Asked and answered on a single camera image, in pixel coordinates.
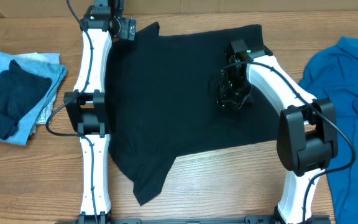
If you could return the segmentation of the black t-shirt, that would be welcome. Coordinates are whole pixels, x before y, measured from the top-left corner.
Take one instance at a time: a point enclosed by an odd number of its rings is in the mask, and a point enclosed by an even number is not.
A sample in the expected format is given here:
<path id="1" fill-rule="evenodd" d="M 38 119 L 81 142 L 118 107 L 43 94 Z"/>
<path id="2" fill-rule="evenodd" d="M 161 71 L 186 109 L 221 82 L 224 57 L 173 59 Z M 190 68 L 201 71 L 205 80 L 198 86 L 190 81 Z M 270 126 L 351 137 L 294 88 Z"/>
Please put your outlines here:
<path id="1" fill-rule="evenodd" d="M 112 159 L 143 205 L 155 198 L 178 156 L 275 140 L 278 113 L 256 88 L 238 112 L 216 103 L 232 40 L 263 42 L 260 25 L 161 36 L 153 23 L 109 52 L 105 88 Z"/>

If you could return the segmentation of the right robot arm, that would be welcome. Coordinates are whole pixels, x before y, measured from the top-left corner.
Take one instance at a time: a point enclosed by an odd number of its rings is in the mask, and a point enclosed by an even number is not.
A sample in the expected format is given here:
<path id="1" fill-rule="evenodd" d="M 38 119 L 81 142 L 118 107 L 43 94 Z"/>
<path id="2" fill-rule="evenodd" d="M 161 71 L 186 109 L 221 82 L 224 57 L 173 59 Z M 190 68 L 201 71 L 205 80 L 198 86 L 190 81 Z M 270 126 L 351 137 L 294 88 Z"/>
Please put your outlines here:
<path id="1" fill-rule="evenodd" d="M 329 217 L 314 216 L 310 208 L 317 175 L 337 155 L 337 136 L 314 110 L 335 122 L 334 105 L 298 86 L 264 45 L 250 49 L 231 43 L 225 56 L 217 104 L 238 112 L 255 103 L 260 91 L 280 117 L 277 154 L 286 169 L 283 194 L 273 215 L 248 215 L 245 223 L 329 223 Z"/>

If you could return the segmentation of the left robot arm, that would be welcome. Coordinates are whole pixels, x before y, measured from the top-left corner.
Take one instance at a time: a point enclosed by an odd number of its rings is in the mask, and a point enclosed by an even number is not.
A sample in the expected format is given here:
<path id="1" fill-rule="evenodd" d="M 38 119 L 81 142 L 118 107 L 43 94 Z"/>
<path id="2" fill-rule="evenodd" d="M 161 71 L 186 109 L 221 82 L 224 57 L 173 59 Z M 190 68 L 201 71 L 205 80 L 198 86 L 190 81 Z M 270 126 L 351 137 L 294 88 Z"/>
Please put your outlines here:
<path id="1" fill-rule="evenodd" d="M 77 223 L 110 223 L 108 147 L 111 124 L 105 103 L 105 74 L 112 39 L 134 40 L 136 21 L 111 10 L 108 1 L 95 1 L 80 20 L 83 53 L 80 72 L 64 105 L 83 153 L 83 197 Z"/>

